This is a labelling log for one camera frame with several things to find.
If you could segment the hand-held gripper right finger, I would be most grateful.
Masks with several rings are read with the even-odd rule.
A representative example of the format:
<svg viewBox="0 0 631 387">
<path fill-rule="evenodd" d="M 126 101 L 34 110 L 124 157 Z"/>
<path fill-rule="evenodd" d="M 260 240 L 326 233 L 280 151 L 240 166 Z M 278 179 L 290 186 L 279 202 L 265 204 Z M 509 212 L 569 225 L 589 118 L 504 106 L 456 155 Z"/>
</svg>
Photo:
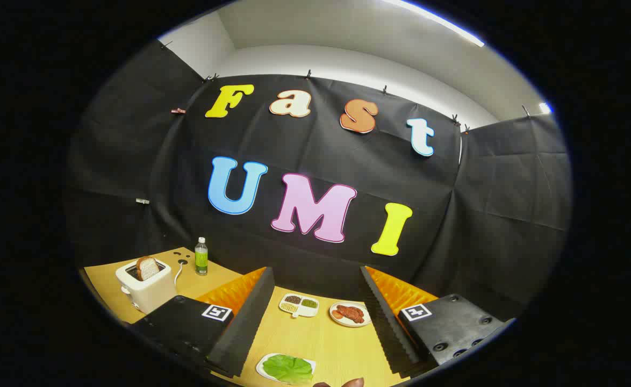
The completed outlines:
<svg viewBox="0 0 631 387">
<path fill-rule="evenodd" d="M 419 377 L 448 368 L 510 328 L 456 293 L 437 297 L 362 266 L 361 295 L 391 371 Z"/>
</svg>

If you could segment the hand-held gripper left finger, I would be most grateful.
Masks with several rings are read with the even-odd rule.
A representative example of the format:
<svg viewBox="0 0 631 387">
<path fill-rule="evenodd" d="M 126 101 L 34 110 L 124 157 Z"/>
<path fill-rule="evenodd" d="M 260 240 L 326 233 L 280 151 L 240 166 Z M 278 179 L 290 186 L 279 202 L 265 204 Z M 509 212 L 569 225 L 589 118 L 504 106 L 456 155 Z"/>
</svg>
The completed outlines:
<svg viewBox="0 0 631 387">
<path fill-rule="evenodd" d="M 274 287 L 262 267 L 195 299 L 175 296 L 129 328 L 195 372 L 240 376 Z"/>
</svg>

